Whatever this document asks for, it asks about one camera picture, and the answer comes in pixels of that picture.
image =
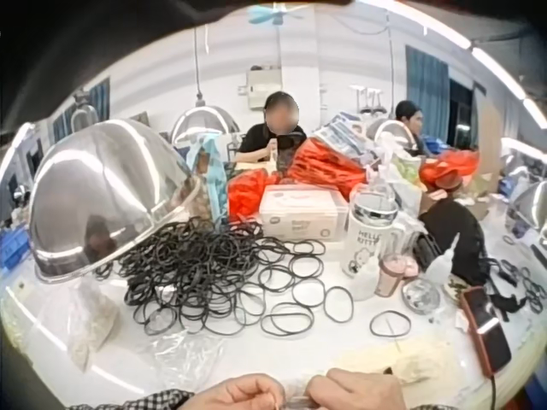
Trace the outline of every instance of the small jar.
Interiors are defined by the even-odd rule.
[[[379,282],[376,295],[390,297],[404,277],[407,260],[403,255],[386,255],[379,263]]]

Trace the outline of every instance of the pile of rubber bands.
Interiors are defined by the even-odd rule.
[[[177,322],[183,329],[183,322],[193,322],[198,324],[197,331],[207,329],[221,336],[232,336],[247,326],[260,324],[270,335],[287,337],[311,329],[314,308],[322,307],[326,316],[338,323],[353,318],[353,299],[348,290],[339,286],[327,290],[319,279],[324,269],[319,256],[325,251],[325,245],[315,240],[282,242],[265,237],[255,221],[214,225],[192,218],[165,225],[94,273],[102,280],[116,270],[126,278],[125,303],[135,307],[133,318],[151,336],[162,334]],[[307,266],[311,262],[316,268],[313,272],[299,269],[301,261],[308,262]],[[274,286],[273,277],[279,279],[280,275],[286,280]],[[303,302],[295,290],[312,283],[321,287],[322,297]],[[267,292],[281,294],[288,290],[294,302],[278,302],[267,313]],[[327,301],[334,293],[347,299],[349,313],[342,318],[327,309]],[[235,331],[214,328],[215,321],[225,318],[238,324]],[[290,318],[303,319],[300,322],[305,324],[287,329],[283,323]]]

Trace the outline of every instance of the phone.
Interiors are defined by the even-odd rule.
[[[469,320],[471,338],[480,366],[490,378],[511,361],[511,350],[494,306],[485,290],[473,287],[462,292],[460,302]]]

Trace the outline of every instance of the checkered sleeve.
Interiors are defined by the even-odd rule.
[[[136,401],[126,401],[121,406],[102,404],[97,407],[86,404],[67,407],[67,410],[177,410],[193,396],[187,391],[171,389],[148,395]]]

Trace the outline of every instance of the white table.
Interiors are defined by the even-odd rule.
[[[542,267],[529,258],[526,251],[519,250],[518,246],[507,248],[509,245],[502,241],[500,223],[500,220],[487,220],[483,224],[491,256],[510,259],[519,266],[526,263],[532,271],[541,272]],[[347,286],[350,282],[339,268],[340,249],[339,243],[331,243],[327,248],[325,272],[321,277],[327,288]],[[500,280],[497,284],[503,294],[514,293],[510,285]],[[165,388],[145,348],[150,339],[142,326],[134,323],[132,308],[123,303],[125,281],[112,277],[100,284],[103,293],[119,306],[120,317],[103,348],[91,357],[86,372],[78,370],[67,355],[69,289],[74,283],[40,283],[34,277],[33,260],[29,257],[9,274],[3,285],[0,313],[7,334],[63,405],[122,403]],[[519,288],[517,294],[522,296],[522,289]],[[290,292],[269,296],[268,305],[290,298]],[[462,365],[465,377],[458,381],[458,392],[434,401],[424,394],[424,402],[457,405],[461,409],[489,407],[490,382],[481,375],[470,337],[454,327],[456,310],[448,307],[445,320],[431,324],[426,317],[411,313],[403,305],[399,292],[389,299],[375,297],[356,303],[354,319],[345,325],[335,324],[318,310],[313,328],[298,337],[270,337],[258,326],[245,329],[226,339],[223,353],[203,387],[248,372],[265,372],[282,382],[303,383],[311,375],[335,365],[346,351],[392,343],[372,336],[368,330],[370,319],[385,309],[396,309],[410,316],[413,328],[408,337],[428,334],[446,337]],[[524,307],[510,315],[509,323],[503,323],[513,359],[497,375],[499,406],[522,388],[544,353],[546,316],[547,310],[536,315]]]

